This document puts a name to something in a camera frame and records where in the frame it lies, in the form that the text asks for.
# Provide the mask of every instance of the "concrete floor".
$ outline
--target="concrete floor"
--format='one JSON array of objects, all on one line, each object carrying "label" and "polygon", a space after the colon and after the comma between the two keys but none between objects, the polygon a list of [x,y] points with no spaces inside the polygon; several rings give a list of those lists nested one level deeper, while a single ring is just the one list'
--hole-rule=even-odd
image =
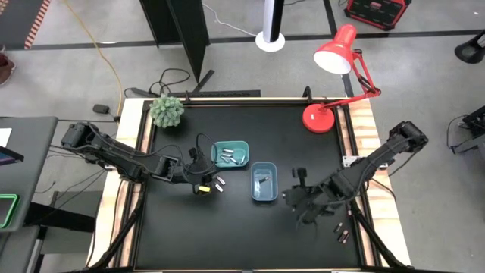
[{"label": "concrete floor", "polygon": [[[263,0],[204,0],[218,12],[222,21],[248,30],[261,31]],[[360,33],[380,30],[350,20],[343,7],[331,0],[336,25],[354,24]],[[142,9],[135,0],[71,0],[99,42],[152,40]],[[393,32],[476,30],[485,26],[485,2],[481,0],[424,0],[413,2]],[[245,36],[214,22],[205,10],[211,38]],[[284,10],[282,33],[330,34],[327,13],[321,0],[307,0]],[[465,64],[453,54],[454,48],[470,36],[357,39],[355,48],[364,57],[374,82],[382,89],[372,99],[380,138],[398,122],[415,122],[430,143],[393,178],[399,215],[411,263],[417,268],[444,271],[479,272],[485,268],[485,163],[476,152],[453,155],[446,148],[446,126],[459,115],[485,104],[483,86],[485,61]],[[34,45],[89,42],[60,0],[52,0]],[[342,96],[343,85],[335,76],[317,67],[314,50],[325,41],[287,42],[273,54],[261,52],[252,42],[212,44],[206,49],[202,74],[216,71],[202,91],[260,89],[263,96],[301,96],[309,85],[315,95]],[[189,70],[181,46],[126,47],[103,49],[116,67],[123,86],[148,88],[165,68]],[[91,111],[94,103],[116,109],[117,85],[95,49],[16,51],[8,55],[17,70],[10,82],[0,88],[0,115],[40,116],[104,120]],[[167,81],[182,77],[168,75]],[[192,78],[173,88],[191,90]],[[352,81],[358,93],[358,85]],[[68,123],[59,124],[54,144]],[[100,124],[109,134],[114,124]],[[469,138],[468,132],[452,128],[451,141]],[[398,159],[396,165],[405,157]],[[35,196],[49,203],[53,190],[63,190],[95,172],[76,159],[50,158],[45,164],[38,190],[56,185]],[[99,180],[89,190],[101,190]],[[53,272],[83,267],[86,253],[46,257],[42,271]]]}]

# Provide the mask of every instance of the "yellow cable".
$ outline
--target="yellow cable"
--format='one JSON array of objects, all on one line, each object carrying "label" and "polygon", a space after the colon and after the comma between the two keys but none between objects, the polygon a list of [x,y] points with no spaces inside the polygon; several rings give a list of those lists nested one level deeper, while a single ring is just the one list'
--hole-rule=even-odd
[{"label": "yellow cable", "polygon": [[118,108],[116,110],[116,115],[119,117],[120,116],[120,111],[121,111],[121,102],[123,101],[123,87],[121,86],[121,80],[120,80],[120,78],[118,76],[118,73],[116,73],[116,70],[114,69],[114,67],[111,64],[111,62],[108,61],[108,59],[103,55],[103,53],[101,52],[101,49],[99,49],[99,47],[98,47],[98,43],[96,43],[96,41],[94,40],[94,37],[91,35],[90,31],[88,30],[88,28],[86,27],[86,25],[84,24],[84,22],[81,20],[81,18],[77,15],[77,13],[74,11],[74,9],[72,9],[72,7],[69,5],[69,2],[67,2],[67,0],[62,0],[62,1],[66,4],[67,8],[69,8],[70,12],[77,19],[77,21],[79,22],[79,24],[81,25],[81,27],[84,29],[84,31],[86,31],[86,33],[88,34],[89,38],[92,41],[92,44],[98,50],[99,55],[101,56],[101,58],[103,60],[106,61],[106,64],[109,65],[109,67],[111,68],[111,70],[114,73],[114,76],[116,77],[116,81],[118,83],[118,89],[119,89],[119,92],[120,92],[120,98],[119,98],[119,101],[118,101]]}]

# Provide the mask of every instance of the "small plastic tray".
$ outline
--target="small plastic tray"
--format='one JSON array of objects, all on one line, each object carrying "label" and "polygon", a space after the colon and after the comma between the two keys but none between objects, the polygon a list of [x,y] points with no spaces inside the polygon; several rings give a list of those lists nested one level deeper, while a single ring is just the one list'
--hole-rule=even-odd
[{"label": "small plastic tray", "polygon": [[[238,168],[244,167],[249,162],[249,145],[246,141],[219,141],[216,142],[215,145],[212,146],[211,150],[211,159],[212,161],[216,161],[215,165],[219,168]],[[215,150],[217,149],[217,158],[215,158]],[[233,158],[239,164],[236,164],[232,161],[226,163],[222,158],[222,150],[223,149],[232,149],[234,151]]]},{"label": "small plastic tray", "polygon": [[256,201],[268,202],[278,197],[276,165],[271,162],[256,162],[251,166],[251,196]]}]

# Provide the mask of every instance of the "black tabletop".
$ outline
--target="black tabletop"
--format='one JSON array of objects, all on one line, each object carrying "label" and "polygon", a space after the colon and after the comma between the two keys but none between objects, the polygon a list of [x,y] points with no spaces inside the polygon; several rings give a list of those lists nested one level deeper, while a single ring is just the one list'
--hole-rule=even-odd
[{"label": "black tabletop", "polygon": [[[302,124],[305,106],[187,108],[177,128],[156,129],[152,150],[177,144],[188,161],[197,133],[214,141],[245,140],[250,162],[245,168],[223,170],[222,193],[195,196],[190,185],[148,182],[136,269],[275,269],[357,267],[358,248],[351,236],[338,243],[333,229],[343,223],[352,230],[344,208],[320,217],[318,226],[296,230],[296,217],[281,192],[298,180],[292,168],[308,169],[314,184],[341,166],[336,128],[310,133]],[[201,140],[208,153],[210,143]],[[176,152],[164,150],[171,155]],[[271,204],[251,198],[250,166],[277,166],[279,196]]]},{"label": "black tabletop", "polygon": [[0,128],[12,128],[7,148],[24,157],[23,162],[0,166],[0,193],[20,197],[11,223],[0,232],[23,226],[57,122],[54,117],[0,118]]}]

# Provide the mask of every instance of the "wooden table frame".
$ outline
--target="wooden table frame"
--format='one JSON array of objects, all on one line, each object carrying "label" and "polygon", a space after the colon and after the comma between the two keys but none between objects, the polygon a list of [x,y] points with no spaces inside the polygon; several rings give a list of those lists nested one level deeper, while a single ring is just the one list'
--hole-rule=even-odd
[{"label": "wooden table frame", "polygon": [[[313,98],[314,101],[324,101],[325,99],[344,99],[344,98]],[[146,151],[149,147],[150,131],[152,127],[151,118],[146,119],[144,128],[140,130],[142,124],[142,110],[145,100],[150,99],[127,99],[124,103],[121,115],[120,126],[118,128],[116,140],[135,147],[141,151]],[[191,102],[227,102],[227,101],[299,101],[308,100],[307,98],[194,98]],[[362,100],[353,102],[349,106],[338,109],[340,133],[344,143],[343,154],[369,155],[380,146],[379,136],[377,134],[374,116],[372,114],[369,101]],[[353,130],[348,130],[348,124],[352,125]],[[386,171],[378,171],[374,176],[375,179],[391,188],[390,180]],[[95,249],[92,254],[92,260],[89,265],[96,263],[101,255],[109,247],[111,241],[116,237],[119,231],[122,219],[126,218],[134,209],[138,200],[139,185],[129,185],[122,182],[116,171],[110,171],[106,178],[105,188],[102,195],[102,201],[99,208],[99,214],[96,219]],[[374,224],[375,231],[379,234],[382,241],[393,252],[398,260],[406,265],[410,264],[408,250],[405,244],[404,234],[402,232],[399,215],[393,197],[381,188],[379,185],[371,183],[367,191],[368,205]],[[131,244],[133,242],[134,227],[130,230],[124,240],[123,246],[119,249],[116,259],[110,262],[110,266],[116,264],[120,267],[133,265],[133,257],[130,260]],[[367,265],[376,265],[374,262],[373,248],[370,244],[367,234],[361,227],[361,241],[365,251]]]}]

